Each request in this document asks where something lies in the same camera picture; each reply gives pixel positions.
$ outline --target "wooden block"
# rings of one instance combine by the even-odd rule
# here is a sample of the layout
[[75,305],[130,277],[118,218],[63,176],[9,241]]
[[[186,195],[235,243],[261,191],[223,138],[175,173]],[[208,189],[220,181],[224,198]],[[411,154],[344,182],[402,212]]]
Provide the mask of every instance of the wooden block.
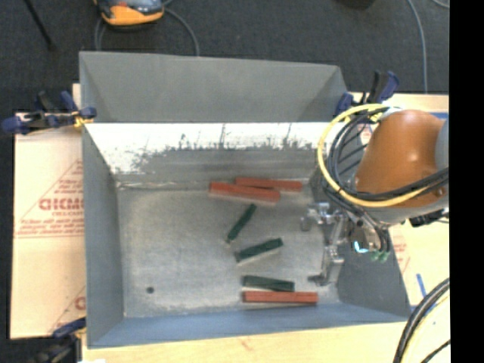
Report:
[[278,191],[292,191],[300,192],[303,189],[303,184],[296,180],[277,180],[270,178],[235,178],[236,185],[243,185],[246,187],[271,188]]
[[209,192],[211,194],[225,195],[229,197],[242,197],[251,200],[264,200],[267,202],[277,202],[279,199],[281,199],[281,194],[276,190],[246,187],[243,185],[234,185],[220,181],[210,182]]
[[286,304],[316,304],[316,292],[271,292],[263,290],[246,290],[242,292],[245,303],[286,303]]

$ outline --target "blue clamp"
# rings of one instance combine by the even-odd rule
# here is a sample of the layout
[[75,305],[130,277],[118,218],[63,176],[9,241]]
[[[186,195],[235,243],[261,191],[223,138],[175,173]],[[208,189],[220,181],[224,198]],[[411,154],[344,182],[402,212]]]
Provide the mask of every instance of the blue clamp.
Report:
[[349,92],[344,92],[341,95],[341,98],[338,100],[334,117],[347,111],[352,106],[363,104],[382,104],[384,101],[393,96],[399,85],[399,79],[391,71],[387,71],[384,74],[380,73],[379,71],[375,71],[370,94],[367,96],[366,93],[363,93],[361,100],[356,102],[352,94]]
[[45,92],[40,92],[34,101],[34,111],[4,119],[2,130],[9,134],[27,135],[43,129],[70,125],[80,126],[92,121],[98,115],[95,107],[79,109],[67,91],[61,92],[60,101],[62,107],[56,107],[50,102]]
[[387,99],[393,96],[395,90],[400,86],[400,81],[397,76],[391,71],[382,74],[379,71],[375,72],[373,87],[367,98],[369,104],[382,104]]

